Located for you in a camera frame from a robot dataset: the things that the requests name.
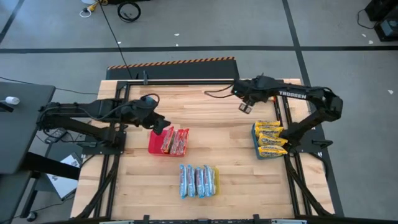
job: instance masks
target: yellow snack package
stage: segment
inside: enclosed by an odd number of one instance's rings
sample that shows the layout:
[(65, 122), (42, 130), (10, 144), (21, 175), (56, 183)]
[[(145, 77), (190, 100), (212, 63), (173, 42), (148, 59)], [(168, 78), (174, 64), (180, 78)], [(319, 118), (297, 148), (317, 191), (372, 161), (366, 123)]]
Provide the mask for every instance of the yellow snack package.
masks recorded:
[(258, 126), (255, 127), (255, 130), (257, 137), (260, 136), (260, 133), (278, 137), (279, 134), (284, 130), (284, 127)]
[(272, 158), (287, 154), (287, 151), (280, 146), (261, 146), (258, 148), (261, 157)]
[(260, 133), (258, 143), (259, 146), (269, 146), (269, 145), (283, 146), (285, 143), (287, 143), (287, 140)]
[(258, 126), (280, 126), (280, 121), (256, 121), (255, 127)]

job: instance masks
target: floor tile line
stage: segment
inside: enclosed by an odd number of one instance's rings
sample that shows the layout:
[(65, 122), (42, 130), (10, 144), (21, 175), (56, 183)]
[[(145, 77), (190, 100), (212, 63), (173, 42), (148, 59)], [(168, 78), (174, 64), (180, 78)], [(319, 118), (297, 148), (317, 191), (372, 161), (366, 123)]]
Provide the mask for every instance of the floor tile line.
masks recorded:
[[(123, 52), (196, 52), (196, 51), (295, 51), (300, 52), (332, 52), (332, 51), (393, 51), (397, 46), (196, 46), (196, 47), (122, 47)], [(61, 48), (61, 49), (0, 49), (0, 54), (67, 54), (67, 53), (112, 53), (119, 52), (117, 47), (93, 48)]]
[[(295, 53), (296, 53), (296, 56), (297, 56), (297, 62), (298, 62), (298, 66), (300, 68), (301, 76), (302, 76), (302, 79), (303, 79), (303, 84), (311, 86), (310, 77), (308, 76), (308, 71), (307, 71), (307, 68), (305, 66), (305, 61), (304, 61), (304, 57), (303, 57), (303, 53), (302, 53), (302, 48), (300, 46), (299, 37), (297, 36), (296, 28), (294, 26), (294, 21), (293, 21), (292, 13), (290, 11), (289, 3), (288, 3), (287, 0), (282, 0), (282, 4), (284, 5), (284, 10), (285, 10), (286, 18), (287, 18), (287, 24), (289, 26), (290, 34), (292, 36), (293, 46), (294, 46)], [(322, 134), (323, 138), (325, 138), (325, 134), (323, 132), (322, 126), (318, 125), (317, 129)], [(324, 149), (323, 157), (325, 158), (328, 166), (330, 167), (330, 171), (329, 171), (329, 176), (328, 176), (327, 182), (328, 182), (328, 186), (329, 186), (330, 196), (331, 196), (331, 199), (332, 199), (332, 204), (333, 204), (333, 207), (335, 209), (335, 213), (337, 215), (343, 217), (344, 216), (343, 206), (341, 204), (340, 196), (339, 196), (339, 193), (338, 193), (335, 175), (334, 175), (333, 169), (331, 167), (331, 160), (330, 160), (330, 156), (329, 156), (329, 153), (328, 153), (328, 149)]]

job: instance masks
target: candy bar wrapper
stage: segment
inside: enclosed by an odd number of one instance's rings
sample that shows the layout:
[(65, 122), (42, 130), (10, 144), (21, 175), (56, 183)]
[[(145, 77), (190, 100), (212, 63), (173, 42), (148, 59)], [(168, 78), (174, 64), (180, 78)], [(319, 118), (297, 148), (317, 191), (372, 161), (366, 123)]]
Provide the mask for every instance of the candy bar wrapper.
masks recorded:
[(284, 130), (283, 127), (272, 127), (272, 126), (258, 126), (255, 128), (256, 136), (260, 134), (266, 134), (273, 137), (279, 137), (279, 134)]
[(188, 173), (188, 196), (194, 197), (197, 194), (195, 187), (195, 169), (191, 165), (188, 165), (187, 173)]
[(177, 148), (177, 155), (184, 155), (187, 147), (189, 129), (184, 129), (181, 133), (180, 143)]
[(180, 144), (180, 139), (181, 139), (181, 133), (182, 133), (182, 130), (179, 129), (174, 134), (173, 144), (172, 144), (171, 150), (170, 150), (170, 154), (171, 155), (176, 155), (177, 154), (177, 150), (178, 150), (178, 147), (179, 147), (179, 144)]
[(197, 167), (197, 192), (198, 197), (203, 198), (205, 196), (205, 182), (204, 182), (204, 174), (203, 169)]
[(184, 199), (187, 196), (187, 168), (180, 165), (180, 196)]
[(287, 151), (281, 146), (260, 146), (258, 148), (261, 157), (273, 158), (287, 154)]
[(267, 126), (280, 126), (280, 121), (256, 121), (255, 126), (262, 126), (262, 125), (267, 125)]
[(268, 145), (283, 146), (284, 144), (287, 143), (287, 140), (260, 133), (258, 143), (259, 143), (259, 146), (268, 146)]
[(216, 193), (214, 171), (210, 166), (205, 165), (204, 173), (205, 173), (205, 196), (211, 197), (213, 194)]
[(171, 148), (171, 143), (174, 136), (174, 127), (170, 127), (167, 130), (166, 136), (164, 137), (162, 147), (160, 148), (164, 154), (168, 154)]

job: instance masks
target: blue snack package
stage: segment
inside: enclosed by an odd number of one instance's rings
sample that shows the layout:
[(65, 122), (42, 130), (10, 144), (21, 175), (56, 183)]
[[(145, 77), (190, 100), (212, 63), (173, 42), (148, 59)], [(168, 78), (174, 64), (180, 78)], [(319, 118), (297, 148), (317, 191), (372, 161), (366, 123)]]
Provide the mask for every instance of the blue snack package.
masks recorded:
[(197, 167), (197, 192), (198, 197), (203, 198), (205, 196), (205, 183), (204, 183), (203, 169)]
[(180, 196), (184, 199), (187, 196), (187, 168), (180, 165)]
[(211, 174), (211, 167), (205, 165), (205, 195), (206, 197), (211, 197), (213, 195), (213, 184), (212, 184), (212, 174)]
[(195, 169), (191, 165), (188, 165), (187, 167), (187, 174), (188, 174), (188, 196), (194, 197), (197, 194), (195, 187)]

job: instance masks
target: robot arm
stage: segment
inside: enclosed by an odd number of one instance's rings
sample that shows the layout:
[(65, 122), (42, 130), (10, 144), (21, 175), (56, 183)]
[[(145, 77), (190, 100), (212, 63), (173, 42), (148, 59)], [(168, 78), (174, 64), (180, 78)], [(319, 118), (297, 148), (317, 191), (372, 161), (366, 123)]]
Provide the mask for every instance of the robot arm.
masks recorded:
[(252, 80), (235, 80), (232, 94), (243, 100), (239, 109), (250, 113), (257, 102), (266, 102), (272, 96), (287, 96), (313, 103), (316, 111), (299, 123), (292, 123), (281, 137), (292, 147), (300, 145), (304, 133), (324, 121), (341, 118), (343, 100), (327, 87), (309, 87), (286, 84), (271, 77), (257, 76)]
[[(87, 135), (86, 143), (78, 143), (79, 145), (84, 144), (86, 148), (91, 148), (86, 151), (86, 154), (117, 154), (118, 151), (113, 149), (124, 150), (126, 133), (123, 132), (123, 129), (127, 127), (125, 124), (153, 129), (158, 135), (170, 125), (164, 116), (154, 112), (158, 104), (159, 101), (155, 101), (150, 95), (127, 103), (123, 99), (104, 99), (81, 104), (49, 103), (39, 110), (40, 116), (37, 125), (39, 130), (44, 130), (44, 133), (47, 133), (49, 129), (65, 128)], [(91, 118), (113, 125), (98, 128), (71, 118)], [(119, 131), (115, 130), (116, 123), (120, 124)]]

